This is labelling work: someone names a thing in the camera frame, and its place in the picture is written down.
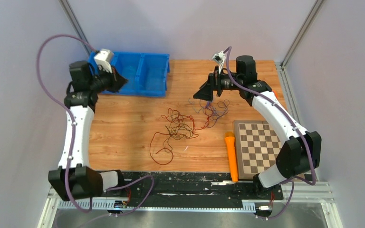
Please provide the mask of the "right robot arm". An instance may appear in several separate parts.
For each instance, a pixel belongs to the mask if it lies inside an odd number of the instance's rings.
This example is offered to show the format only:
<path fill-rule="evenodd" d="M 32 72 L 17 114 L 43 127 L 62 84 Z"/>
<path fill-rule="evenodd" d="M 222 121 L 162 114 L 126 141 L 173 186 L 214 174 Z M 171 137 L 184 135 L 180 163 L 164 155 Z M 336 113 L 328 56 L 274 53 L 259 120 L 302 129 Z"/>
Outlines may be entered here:
<path fill-rule="evenodd" d="M 312 177 L 307 183 L 315 185 L 315 169 L 319 166 L 322 143 L 320 134 L 308 131 L 295 121 L 280 104 L 272 88 L 258 79 L 252 56 L 237 57 L 235 72 L 230 71 L 224 52 L 213 55 L 212 59 L 217 65 L 193 98 L 212 101 L 214 92 L 221 96 L 224 90 L 237 90 L 241 98 L 266 119 L 283 143 L 275 164 L 253 178 L 253 194 L 262 199 L 274 187 L 293 178 L 306 181 L 300 175 L 308 171 Z"/>

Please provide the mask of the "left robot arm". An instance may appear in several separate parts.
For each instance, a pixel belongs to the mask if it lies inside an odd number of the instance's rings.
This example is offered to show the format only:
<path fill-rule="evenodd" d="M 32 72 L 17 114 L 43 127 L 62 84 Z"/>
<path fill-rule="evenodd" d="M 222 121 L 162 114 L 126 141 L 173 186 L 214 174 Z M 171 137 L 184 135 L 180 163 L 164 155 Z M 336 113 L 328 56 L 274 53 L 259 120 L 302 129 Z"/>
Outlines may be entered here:
<path fill-rule="evenodd" d="M 72 80 L 61 103 L 67 115 L 64 152 L 48 181 L 64 201 L 100 197 L 106 190 L 120 197 L 126 191 L 120 171 L 93 170 L 88 149 L 98 94 L 118 92 L 128 81 L 108 61 L 77 61 L 69 65 L 69 72 Z"/>

